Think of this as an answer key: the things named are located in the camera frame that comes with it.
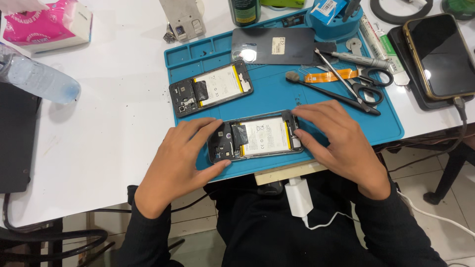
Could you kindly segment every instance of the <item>pink tissue packaging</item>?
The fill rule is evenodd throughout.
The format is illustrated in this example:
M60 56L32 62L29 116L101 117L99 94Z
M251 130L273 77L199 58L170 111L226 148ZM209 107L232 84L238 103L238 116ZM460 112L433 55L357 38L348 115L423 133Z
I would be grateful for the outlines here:
M3 38L30 52L74 46L90 41L92 12L77 0L47 4L49 10L5 16Z

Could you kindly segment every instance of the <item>hand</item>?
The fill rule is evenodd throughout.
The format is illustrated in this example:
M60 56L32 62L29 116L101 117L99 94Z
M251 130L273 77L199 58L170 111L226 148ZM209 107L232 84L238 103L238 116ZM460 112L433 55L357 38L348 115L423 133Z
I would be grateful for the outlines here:
M330 145L325 148L308 132L295 130L295 135L320 164L357 183L359 191L368 198L383 200L390 195L386 168L376 157L360 125L338 101L301 105L292 113L312 122L327 136Z
M173 200L205 186L231 164L223 160L202 171L196 169L198 153L222 123L200 118L181 121L168 130L135 193L135 205L144 217L159 217Z

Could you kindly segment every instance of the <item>person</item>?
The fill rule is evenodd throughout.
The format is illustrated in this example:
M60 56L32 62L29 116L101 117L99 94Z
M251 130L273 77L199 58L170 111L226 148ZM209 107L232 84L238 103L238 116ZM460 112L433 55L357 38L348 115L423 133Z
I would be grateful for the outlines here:
M336 211L351 215L352 201L367 249L346 216L337 215L329 226L310 230L291 215L285 193L263 196L236 189L236 183L252 184L253 175L205 186L231 161L196 169L207 138L222 124L200 118L171 128L158 148L135 193L119 265L182 266L170 260L167 250L170 203L205 186L208 192L221 188L211 198L217 202L217 230L226 243L222 266L447 266L399 198L359 124L337 101L301 105L292 113L315 124L330 142L325 147L310 133L295 130L329 170L306 176L314 206L309 225L328 223Z

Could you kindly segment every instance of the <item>barcode label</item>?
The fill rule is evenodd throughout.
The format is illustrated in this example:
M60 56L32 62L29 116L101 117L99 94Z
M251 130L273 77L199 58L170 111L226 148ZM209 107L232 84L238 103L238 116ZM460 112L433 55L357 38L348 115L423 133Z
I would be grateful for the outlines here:
M272 55L285 54L285 37L272 37Z
M315 7L316 10L318 10L320 13L328 17L330 12L336 7L336 2L333 0L327 0L321 8Z

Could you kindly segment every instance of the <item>tiled floor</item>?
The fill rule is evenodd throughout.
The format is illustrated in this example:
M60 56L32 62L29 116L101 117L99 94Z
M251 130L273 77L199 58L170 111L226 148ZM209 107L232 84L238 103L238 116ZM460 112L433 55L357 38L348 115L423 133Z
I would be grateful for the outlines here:
M404 148L397 154L383 152L390 170L417 160L432 151ZM471 230L475 229L475 167L465 165L456 179L452 190L437 206L423 201L422 195L434 191L448 160L447 155L434 157L406 167L391 174L404 194L411 198L414 205L424 211L452 219ZM203 189L196 190L172 203L172 208L180 208L192 203L204 195ZM116 209L129 209L127 203L111 206ZM65 230L105 229L110 236L107 242L115 241L115 248L123 242L130 215L124 213L76 214L64 219ZM173 213L169 243L181 236L186 242L172 251L172 258L185 266L220 266L225 245L217 233L217 212L215 203L205 198L195 206ZM432 247L448 263L462 263L475 267L475 239L452 224L426 217L415 212L415 218L432 241ZM71 249L85 244L85 240L74 239L64 242L64 249ZM64 266L76 266L77 258L63 261Z

